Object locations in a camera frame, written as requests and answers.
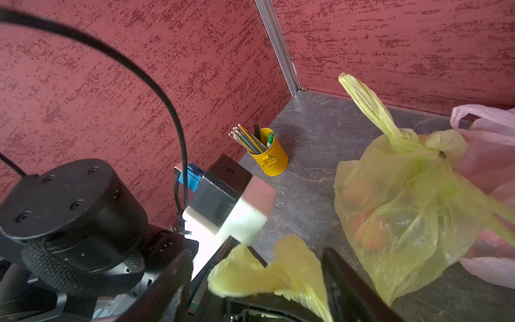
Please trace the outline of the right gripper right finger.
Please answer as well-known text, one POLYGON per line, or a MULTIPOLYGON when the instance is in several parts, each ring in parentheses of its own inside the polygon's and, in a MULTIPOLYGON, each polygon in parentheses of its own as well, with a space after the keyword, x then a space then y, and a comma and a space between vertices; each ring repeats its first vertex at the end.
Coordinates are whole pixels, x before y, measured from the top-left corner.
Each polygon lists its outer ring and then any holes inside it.
POLYGON ((321 267, 334 321, 402 321, 333 248, 324 249, 321 267))

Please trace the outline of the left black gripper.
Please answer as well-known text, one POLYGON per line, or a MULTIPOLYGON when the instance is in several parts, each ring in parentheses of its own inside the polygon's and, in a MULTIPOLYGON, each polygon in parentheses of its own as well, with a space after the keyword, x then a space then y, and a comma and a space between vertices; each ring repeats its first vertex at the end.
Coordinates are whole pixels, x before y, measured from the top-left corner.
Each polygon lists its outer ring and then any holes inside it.
POLYGON ((213 295, 207 289, 212 268, 240 243, 232 237, 214 253, 190 285, 187 321, 321 321, 302 305, 274 294, 258 294, 244 298, 213 295))

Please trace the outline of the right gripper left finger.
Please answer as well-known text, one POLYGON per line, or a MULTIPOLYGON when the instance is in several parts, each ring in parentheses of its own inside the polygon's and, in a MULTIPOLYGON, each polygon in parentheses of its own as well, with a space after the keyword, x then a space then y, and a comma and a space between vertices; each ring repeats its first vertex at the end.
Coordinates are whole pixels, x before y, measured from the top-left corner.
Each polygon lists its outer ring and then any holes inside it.
POLYGON ((188 310, 193 256, 183 250, 118 321, 184 321, 188 310))

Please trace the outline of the green plastic bag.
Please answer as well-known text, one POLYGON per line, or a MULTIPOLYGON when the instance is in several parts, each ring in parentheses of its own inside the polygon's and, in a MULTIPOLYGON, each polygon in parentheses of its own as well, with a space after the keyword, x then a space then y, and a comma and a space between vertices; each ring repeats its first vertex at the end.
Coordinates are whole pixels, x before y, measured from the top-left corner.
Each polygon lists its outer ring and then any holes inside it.
POLYGON ((457 169, 468 147, 460 132, 419 135, 399 128, 366 84, 346 73, 339 82, 381 131, 359 160, 339 163, 334 204, 386 304, 438 279, 484 229, 514 244, 514 233, 503 224, 514 221, 514 210, 457 169))
POLYGON ((264 266, 247 246, 236 246, 209 273, 209 291, 221 298, 273 293, 332 321, 321 262, 302 238, 285 236, 272 251, 274 261, 264 266))

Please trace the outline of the pink plastic bag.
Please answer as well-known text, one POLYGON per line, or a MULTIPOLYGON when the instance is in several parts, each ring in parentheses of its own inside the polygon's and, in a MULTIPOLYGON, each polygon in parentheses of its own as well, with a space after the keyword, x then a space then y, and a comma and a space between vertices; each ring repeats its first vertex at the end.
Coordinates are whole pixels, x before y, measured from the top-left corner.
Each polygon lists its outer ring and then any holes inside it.
MULTIPOLYGON (((460 173, 486 195, 513 207, 514 109, 460 105, 453 108, 450 124, 468 143, 460 173)), ((460 263, 488 283, 514 288, 514 246, 491 229, 481 232, 460 263)))

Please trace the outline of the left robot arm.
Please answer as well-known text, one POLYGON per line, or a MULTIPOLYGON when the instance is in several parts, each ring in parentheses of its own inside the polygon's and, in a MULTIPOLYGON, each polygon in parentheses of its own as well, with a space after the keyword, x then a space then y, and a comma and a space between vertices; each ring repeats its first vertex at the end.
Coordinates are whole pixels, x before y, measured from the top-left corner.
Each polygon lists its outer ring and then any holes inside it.
POLYGON ((197 241, 148 223, 115 170, 99 159, 21 173, 1 203, 1 257, 28 272, 19 321, 84 321, 99 297, 130 295, 122 321, 183 321, 197 241))

